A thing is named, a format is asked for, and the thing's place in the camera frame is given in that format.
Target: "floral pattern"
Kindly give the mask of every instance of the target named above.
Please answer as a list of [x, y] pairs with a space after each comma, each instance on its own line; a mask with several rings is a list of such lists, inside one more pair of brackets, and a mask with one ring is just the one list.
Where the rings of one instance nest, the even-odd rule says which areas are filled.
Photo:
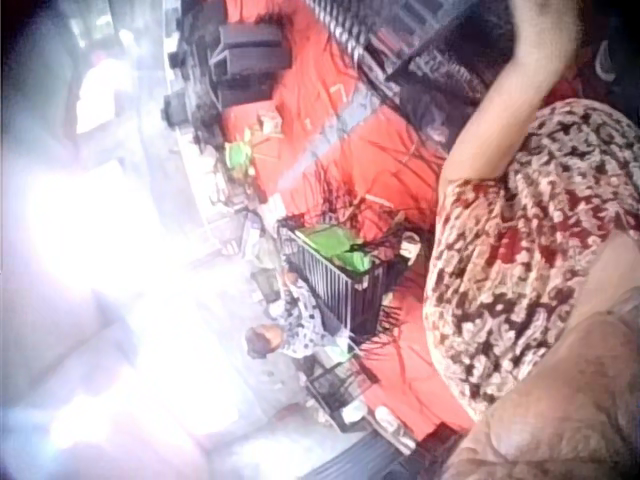
[[560, 338], [614, 230], [640, 241], [640, 132], [595, 102], [540, 111], [503, 177], [448, 187], [424, 321], [434, 364], [472, 418]]

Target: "red floor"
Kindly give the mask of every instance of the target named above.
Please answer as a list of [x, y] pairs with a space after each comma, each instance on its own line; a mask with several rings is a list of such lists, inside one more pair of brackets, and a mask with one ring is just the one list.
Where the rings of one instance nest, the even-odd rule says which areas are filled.
[[[291, 15], [290, 42], [293, 67], [284, 72], [271, 102], [233, 108], [226, 114], [230, 139], [256, 124], [260, 110], [275, 108], [283, 119], [283, 138], [269, 139], [256, 147], [259, 180], [268, 195], [276, 193], [279, 178], [299, 158], [314, 134], [350, 97], [355, 74], [328, 43], [327, 31], [313, 18], [302, 0], [227, 0], [229, 21], [253, 21], [280, 9]], [[561, 92], [562, 97], [571, 92]], [[434, 185], [441, 159], [416, 145], [407, 124], [382, 108], [356, 127], [345, 141], [335, 145], [322, 159], [359, 195], [381, 198], [424, 225], [433, 225], [436, 197]], [[319, 203], [311, 168], [303, 181], [280, 192], [288, 213], [304, 212]], [[363, 236], [375, 236], [375, 228]], [[422, 272], [413, 272], [418, 278]], [[380, 379], [366, 394], [370, 406], [387, 406], [417, 438], [429, 434], [439, 422], [466, 429], [471, 419], [454, 400], [431, 364], [422, 322], [422, 292], [419, 287], [395, 300], [404, 311], [398, 341], [378, 349], [368, 364]]]

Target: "dark hair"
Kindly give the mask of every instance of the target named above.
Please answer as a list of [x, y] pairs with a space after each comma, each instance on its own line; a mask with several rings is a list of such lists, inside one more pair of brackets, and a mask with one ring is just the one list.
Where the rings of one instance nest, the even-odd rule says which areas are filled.
[[250, 328], [244, 336], [247, 342], [247, 355], [254, 360], [264, 360], [274, 352], [267, 336], [256, 328]]

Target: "woman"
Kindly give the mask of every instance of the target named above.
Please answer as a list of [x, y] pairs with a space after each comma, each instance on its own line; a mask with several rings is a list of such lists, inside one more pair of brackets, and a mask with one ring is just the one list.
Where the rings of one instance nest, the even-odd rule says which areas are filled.
[[[571, 62], [576, 0], [511, 0], [514, 56], [442, 171], [425, 327], [433, 362], [472, 418], [519, 382], [567, 325], [608, 309], [637, 271], [640, 133], [572, 100], [537, 113]], [[609, 241], [621, 232], [624, 249]]]

